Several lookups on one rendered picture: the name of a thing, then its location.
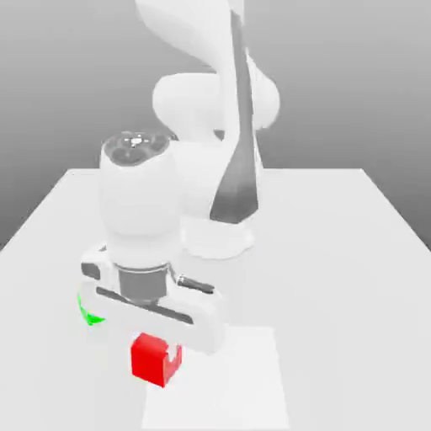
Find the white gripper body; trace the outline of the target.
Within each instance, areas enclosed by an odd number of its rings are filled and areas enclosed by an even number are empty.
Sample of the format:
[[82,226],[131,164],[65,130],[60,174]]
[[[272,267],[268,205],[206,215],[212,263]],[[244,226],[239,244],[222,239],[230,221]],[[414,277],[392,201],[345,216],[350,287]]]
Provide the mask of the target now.
[[225,325],[218,293],[205,294],[168,281],[168,294],[155,304],[137,304],[92,281],[79,290],[85,311],[132,332],[213,354],[223,344]]

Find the small red cube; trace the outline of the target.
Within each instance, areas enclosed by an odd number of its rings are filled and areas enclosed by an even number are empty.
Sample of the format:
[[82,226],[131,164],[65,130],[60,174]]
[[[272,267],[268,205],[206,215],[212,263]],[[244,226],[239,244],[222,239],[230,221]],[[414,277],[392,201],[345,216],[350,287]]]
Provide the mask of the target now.
[[168,345],[164,339],[141,333],[130,348],[132,375],[164,388],[183,361],[183,347],[179,344],[176,361],[169,362]]

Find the small green cube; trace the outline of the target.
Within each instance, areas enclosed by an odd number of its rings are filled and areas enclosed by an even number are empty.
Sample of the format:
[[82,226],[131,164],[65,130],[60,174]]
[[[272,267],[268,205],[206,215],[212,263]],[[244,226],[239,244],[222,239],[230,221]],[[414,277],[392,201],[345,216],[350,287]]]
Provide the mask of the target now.
[[98,325],[105,321],[103,317],[94,311],[93,303],[83,293],[77,294],[77,304],[83,320],[89,325]]

